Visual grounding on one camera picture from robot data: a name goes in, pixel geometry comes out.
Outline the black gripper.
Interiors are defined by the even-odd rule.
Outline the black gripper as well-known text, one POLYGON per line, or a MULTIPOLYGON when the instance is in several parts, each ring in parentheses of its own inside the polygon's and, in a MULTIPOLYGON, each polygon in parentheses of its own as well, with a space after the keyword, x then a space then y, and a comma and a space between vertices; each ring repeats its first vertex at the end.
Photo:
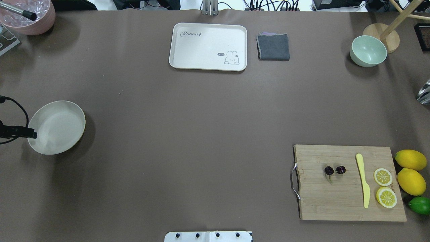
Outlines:
POLYGON ((19 137, 37 139, 37 132, 29 127, 4 125, 0 121, 0 137, 3 139, 19 137))

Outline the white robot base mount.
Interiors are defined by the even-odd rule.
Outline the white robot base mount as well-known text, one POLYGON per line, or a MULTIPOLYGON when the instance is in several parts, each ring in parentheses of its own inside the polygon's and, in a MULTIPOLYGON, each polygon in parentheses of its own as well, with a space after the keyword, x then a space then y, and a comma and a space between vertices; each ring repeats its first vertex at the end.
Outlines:
POLYGON ((168 232, 165 242, 253 242, 249 231, 168 232))

